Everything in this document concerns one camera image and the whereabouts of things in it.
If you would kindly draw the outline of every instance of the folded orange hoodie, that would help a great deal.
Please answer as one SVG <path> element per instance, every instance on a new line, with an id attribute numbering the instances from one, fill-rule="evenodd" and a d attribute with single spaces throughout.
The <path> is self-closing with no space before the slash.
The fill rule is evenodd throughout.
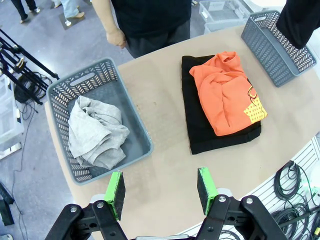
<path id="1" fill-rule="evenodd" d="M 222 52 L 190 70 L 203 111 L 215 134 L 224 136 L 267 116 L 236 52 Z"/>

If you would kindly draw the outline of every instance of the black t-shirt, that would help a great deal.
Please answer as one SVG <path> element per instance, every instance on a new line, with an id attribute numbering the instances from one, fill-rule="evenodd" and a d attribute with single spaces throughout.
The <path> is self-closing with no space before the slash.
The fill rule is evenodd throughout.
<path id="1" fill-rule="evenodd" d="M 191 0 L 111 0 L 120 29 L 127 37 L 169 32 L 191 17 Z"/>

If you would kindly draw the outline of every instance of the screw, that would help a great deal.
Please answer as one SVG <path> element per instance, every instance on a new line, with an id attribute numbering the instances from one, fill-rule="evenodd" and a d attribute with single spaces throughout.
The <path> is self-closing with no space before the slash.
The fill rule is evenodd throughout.
<path id="1" fill-rule="evenodd" d="M 104 206 L 104 203 L 103 202 L 99 202 L 97 205 L 98 209 L 102 208 Z"/>
<path id="2" fill-rule="evenodd" d="M 70 212 L 74 213 L 77 211 L 77 207 L 76 206 L 73 206 L 71 209 L 70 209 Z"/>
<path id="3" fill-rule="evenodd" d="M 219 197 L 219 202 L 223 203 L 225 202 L 227 199 L 224 196 Z"/>
<path id="4" fill-rule="evenodd" d="M 252 204 L 254 201 L 252 200 L 252 198 L 247 198 L 246 199 L 246 203 L 247 204 Z"/>

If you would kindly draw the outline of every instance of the table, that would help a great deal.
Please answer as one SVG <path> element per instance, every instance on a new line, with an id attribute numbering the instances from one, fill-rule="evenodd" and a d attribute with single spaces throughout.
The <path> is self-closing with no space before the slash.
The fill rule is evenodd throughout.
<path id="1" fill-rule="evenodd" d="M 207 166 L 218 188 L 236 199 L 292 158 L 320 129 L 320 80 L 311 69 L 277 88 L 241 39 L 243 26 L 199 36 L 120 65 L 119 71 L 154 143 L 151 156 L 123 169 L 126 186 L 121 226 L 127 237 L 168 236 L 204 219 L 197 168 Z M 241 145 L 191 155 L 181 90 L 181 57 L 236 51 L 268 112 L 261 136 Z M 75 199 L 85 207 L 103 194 L 110 177 L 75 184 L 45 104 L 53 143 Z M 102 239 L 95 233 L 96 240 Z"/>

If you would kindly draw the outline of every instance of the black fabric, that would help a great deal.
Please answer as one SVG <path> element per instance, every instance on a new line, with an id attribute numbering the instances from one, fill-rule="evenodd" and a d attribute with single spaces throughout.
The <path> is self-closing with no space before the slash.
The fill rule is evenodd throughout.
<path id="1" fill-rule="evenodd" d="M 276 27 L 293 46 L 302 49 L 320 27 L 320 0 L 287 0 Z"/>
<path id="2" fill-rule="evenodd" d="M 210 125 L 200 104 L 195 79 L 189 71 L 192 67 L 202 65 L 212 56 L 182 57 L 182 94 L 184 100 L 186 127 L 192 154 L 244 144 L 257 138 L 261 133 L 261 122 L 230 135 L 217 136 Z"/>
<path id="3" fill-rule="evenodd" d="M 135 59 L 153 51 L 188 40 L 190 38 L 190 20 L 172 31 L 157 36 L 127 37 L 126 49 Z"/>
<path id="4" fill-rule="evenodd" d="M 25 12 L 24 6 L 22 5 L 21 0 L 11 0 L 15 8 L 18 10 L 20 14 L 21 20 L 24 21 L 27 19 L 28 15 Z M 35 0 L 25 0 L 26 4 L 28 5 L 30 11 L 34 11 L 37 9 Z"/>
<path id="5" fill-rule="evenodd" d="M 126 37 L 156 36 L 169 32 L 191 17 L 191 0 L 111 0 Z"/>

